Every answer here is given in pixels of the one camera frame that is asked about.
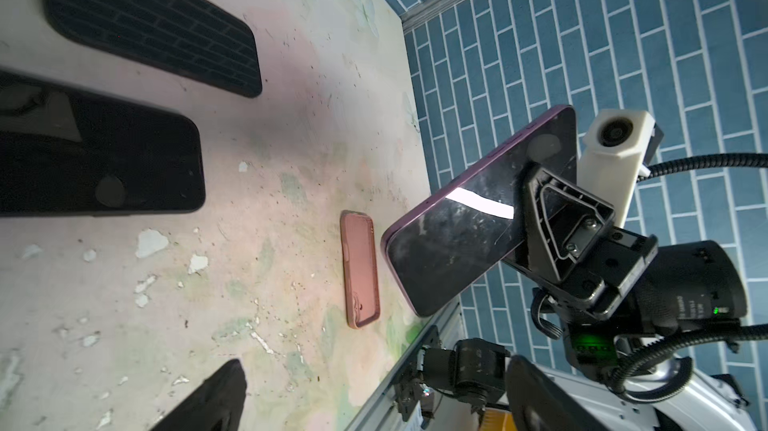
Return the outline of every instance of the debris speck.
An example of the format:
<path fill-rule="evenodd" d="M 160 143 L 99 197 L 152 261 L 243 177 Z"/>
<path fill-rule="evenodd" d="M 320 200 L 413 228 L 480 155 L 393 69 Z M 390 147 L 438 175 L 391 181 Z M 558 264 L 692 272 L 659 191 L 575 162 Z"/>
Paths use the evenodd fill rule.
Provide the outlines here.
<path fill-rule="evenodd" d="M 30 244 L 29 246 L 24 248 L 24 252 L 22 253 L 22 259 L 27 260 L 30 257 L 37 256 L 42 252 L 43 252 L 43 248 L 41 248 L 37 244 Z"/>
<path fill-rule="evenodd" d="M 96 429 L 101 429 L 104 426 L 108 426 L 110 423 L 112 423 L 112 410 L 110 409 L 104 415 L 101 417 L 101 419 L 98 422 L 98 426 L 96 426 Z"/>
<path fill-rule="evenodd" d="M 100 336 L 101 336 L 101 333 L 99 331 L 97 331 L 97 332 L 95 332 L 93 334 L 87 335 L 82 340 L 83 347 L 91 347 L 94 344 L 98 343 L 98 340 L 101 339 Z"/>
<path fill-rule="evenodd" d="M 179 377 L 174 379 L 174 381 L 170 385 L 171 386 L 178 386 L 180 384 L 186 384 L 188 382 L 189 382 L 189 380 L 186 377 L 184 377 L 182 375 L 179 375 Z"/>
<path fill-rule="evenodd" d="M 190 258 L 190 265 L 187 269 L 187 273 L 189 274 L 195 274 L 197 271 L 202 271 L 205 268 L 208 267 L 208 257 L 206 256 L 197 256 L 197 254 L 193 254 Z"/>
<path fill-rule="evenodd" d="M 138 296 L 136 296 L 136 299 L 134 300 L 134 302 L 136 302 L 136 306 L 143 308 L 149 304 L 149 296 L 147 296 L 144 293 L 141 293 Z"/>
<path fill-rule="evenodd" d="M 56 328 L 53 330 L 53 332 L 58 334 L 58 337 L 62 338 L 63 340 L 67 339 L 67 336 L 69 336 L 69 330 L 65 328 L 64 325 Z"/>
<path fill-rule="evenodd" d="M 90 263 L 94 259 L 96 259 L 96 250 L 89 249 L 83 253 L 83 261 L 86 263 Z"/>
<path fill-rule="evenodd" d="M 8 357 L 0 355 L 0 364 L 3 365 L 2 373 L 0 373 L 0 409 L 5 408 L 13 390 L 22 381 L 22 375 L 17 373 L 21 363 L 22 357 L 15 349 L 11 351 Z"/>
<path fill-rule="evenodd" d="M 266 343 L 266 341 L 265 341 L 265 340 L 264 340 L 264 339 L 263 339 L 261 336 L 259 336 L 258 334 L 256 334 L 256 331 L 253 331 L 253 332 L 250 334 L 250 337 L 252 337 L 252 338 L 254 338 L 256 341 L 258 341 L 258 342 L 259 342 L 259 344 L 261 345 L 261 347 L 263 347 L 263 348 L 264 348 L 264 350 L 266 351 L 266 353 L 267 353 L 267 354 L 274 354 L 274 353 L 275 353 L 275 352 L 274 352 L 274 350 L 272 350 L 272 348 L 270 348 L 270 346 L 269 346 L 269 345 Z"/>
<path fill-rule="evenodd" d="M 154 229 L 145 229 L 139 233 L 136 257 L 151 256 L 168 247 L 168 238 Z"/>
<path fill-rule="evenodd" d="M 147 288 L 149 288 L 149 286 L 152 286 L 152 284 L 154 284 L 154 282 L 157 280 L 158 280 L 158 277 L 152 274 L 146 280 L 139 281 L 139 284 L 137 284 L 136 287 L 134 288 L 134 293 L 137 293 L 137 294 L 143 293 L 144 291 L 147 290 Z"/>

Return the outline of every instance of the yellow object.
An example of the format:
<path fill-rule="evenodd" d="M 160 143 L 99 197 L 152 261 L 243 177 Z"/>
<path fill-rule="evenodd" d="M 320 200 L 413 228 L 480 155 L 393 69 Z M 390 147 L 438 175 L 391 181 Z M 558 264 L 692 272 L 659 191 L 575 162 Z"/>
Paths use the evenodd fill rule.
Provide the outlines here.
<path fill-rule="evenodd" d="M 499 409 L 486 409 L 479 431 L 518 431 L 512 415 Z"/>

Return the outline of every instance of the table surface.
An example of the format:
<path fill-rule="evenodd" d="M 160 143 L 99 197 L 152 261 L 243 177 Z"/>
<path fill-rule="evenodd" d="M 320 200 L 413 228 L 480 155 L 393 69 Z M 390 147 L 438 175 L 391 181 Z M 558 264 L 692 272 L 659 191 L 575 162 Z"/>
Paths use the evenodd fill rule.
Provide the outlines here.
<path fill-rule="evenodd" d="M 339 429 L 421 326 L 380 254 L 382 315 L 347 326 L 339 235 L 340 212 L 361 211 L 378 248 L 428 195 L 399 18 L 383 0 L 362 21 L 366 0 L 210 1 L 254 31 L 258 98 L 75 44 L 40 0 L 0 0 L 0 67 L 191 118 L 207 194 L 193 214 L 0 220 L 0 429 L 148 429 L 232 358 L 240 429 Z M 168 245 L 139 258 L 145 230 Z M 189 274 L 193 255 L 208 265 Z"/>

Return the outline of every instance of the purple smartphone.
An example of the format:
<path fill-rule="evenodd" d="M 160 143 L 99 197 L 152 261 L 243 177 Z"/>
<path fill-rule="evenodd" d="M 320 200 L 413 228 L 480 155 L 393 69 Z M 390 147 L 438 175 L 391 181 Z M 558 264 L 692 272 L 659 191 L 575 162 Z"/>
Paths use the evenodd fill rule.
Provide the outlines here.
<path fill-rule="evenodd" d="M 414 312 L 432 315 L 523 243 L 534 164 L 575 182 L 576 160 L 576 113 L 556 106 L 391 225 L 382 253 Z"/>

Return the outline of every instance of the purple phone frame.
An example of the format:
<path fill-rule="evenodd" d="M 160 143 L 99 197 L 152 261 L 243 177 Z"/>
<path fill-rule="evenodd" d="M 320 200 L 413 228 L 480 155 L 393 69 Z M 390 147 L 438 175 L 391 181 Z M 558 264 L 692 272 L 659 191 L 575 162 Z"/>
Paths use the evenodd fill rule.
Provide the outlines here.
<path fill-rule="evenodd" d="M 433 194 L 430 197 L 427 197 L 424 201 L 422 201 L 416 207 L 408 211 L 400 219 L 395 221 L 393 225 L 388 227 L 386 231 L 384 231 L 384 234 L 382 234 L 382 240 L 381 240 L 381 251 L 384 254 L 384 260 L 386 261 L 387 266 L 389 267 L 389 270 L 392 272 L 392 275 L 394 275 L 395 281 L 397 281 L 397 285 L 400 287 L 400 291 L 402 292 L 402 295 L 406 297 L 406 301 L 408 301 L 408 305 L 411 307 L 411 311 L 416 313 L 416 308 L 414 308 L 413 303 L 411 302 L 411 298 L 408 296 L 408 293 L 406 292 L 406 289 L 402 286 L 402 282 L 400 281 L 400 277 L 397 275 L 397 271 L 395 271 L 395 267 L 392 265 L 392 262 L 389 260 L 389 253 L 387 251 L 389 251 L 389 243 L 392 240 L 392 238 L 395 237 L 403 227 L 410 225 L 413 221 L 417 220 L 419 216 L 426 213 L 428 210 L 434 207 L 441 200 L 445 199 L 448 193 L 455 190 L 457 187 L 462 186 L 468 180 L 472 179 L 477 173 L 484 170 L 497 158 L 503 156 L 508 150 L 510 150 L 514 146 L 523 142 L 526 138 L 528 138 L 528 136 L 533 134 L 537 129 L 541 128 L 544 124 L 548 123 L 550 120 L 557 117 L 558 114 L 560 114 L 563 110 L 572 109 L 572 108 L 573 108 L 572 106 L 561 104 L 548 109 L 541 116 L 539 116 L 538 118 L 528 123 L 528 125 L 525 126 L 525 128 L 516 132 L 511 138 L 507 139 L 506 141 L 501 143 L 497 148 L 492 150 L 490 153 L 486 154 L 485 157 L 482 157 L 475 164 L 468 167 L 459 176 L 454 177 L 453 180 L 450 183 L 448 183 L 446 186 L 440 188 L 435 194 Z"/>

